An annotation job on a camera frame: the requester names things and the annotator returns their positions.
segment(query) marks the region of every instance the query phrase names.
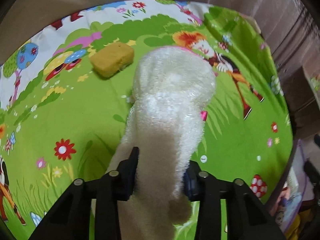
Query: white dot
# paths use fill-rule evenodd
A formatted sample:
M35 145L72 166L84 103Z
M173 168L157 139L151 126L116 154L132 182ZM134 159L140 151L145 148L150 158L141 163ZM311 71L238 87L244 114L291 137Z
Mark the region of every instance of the white dot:
M202 163L207 162L207 159L208 159L208 157L206 155L202 155L201 158L200 158Z
M65 146L60 146L59 149L58 149L58 152L60 154L64 154L66 151L67 151L67 148Z

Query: metal pin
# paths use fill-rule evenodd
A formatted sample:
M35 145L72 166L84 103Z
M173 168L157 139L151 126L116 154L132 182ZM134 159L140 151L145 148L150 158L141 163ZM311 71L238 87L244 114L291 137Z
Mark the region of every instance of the metal pin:
M119 175L119 171L113 170L109 172L110 177L117 177Z
M76 180L73 182L73 184L75 184L76 186L80 186L80 185L82 185L82 183L83 183L83 180L82 180L82 179L76 179Z
M244 181L242 179L235 179L234 183L238 186L242 186L244 184Z
M206 178L209 176L209 173L207 173L206 171L200 171L198 173L198 175L201 177L201 178Z

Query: pink tag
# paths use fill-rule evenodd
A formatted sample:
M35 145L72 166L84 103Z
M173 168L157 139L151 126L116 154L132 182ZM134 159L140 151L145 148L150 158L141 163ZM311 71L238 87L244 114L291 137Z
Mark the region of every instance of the pink tag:
M207 120L207 116L208 116L208 112L207 111L201 111L200 116L201 116L202 121L206 121Z

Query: yellow block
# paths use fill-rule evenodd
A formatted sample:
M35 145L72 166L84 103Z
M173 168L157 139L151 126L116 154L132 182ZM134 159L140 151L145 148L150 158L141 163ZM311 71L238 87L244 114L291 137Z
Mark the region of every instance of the yellow block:
M133 62L134 50L122 42L114 42L90 58L93 68L103 77L111 77Z

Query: orange mane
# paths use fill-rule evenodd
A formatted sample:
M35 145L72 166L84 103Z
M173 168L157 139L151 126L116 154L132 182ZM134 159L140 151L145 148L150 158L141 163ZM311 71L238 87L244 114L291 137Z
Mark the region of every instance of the orange mane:
M200 32L177 32L172 35L172 39L174 42L181 47L185 47L187 49L191 49L191 45L200 40L206 40L206 37Z

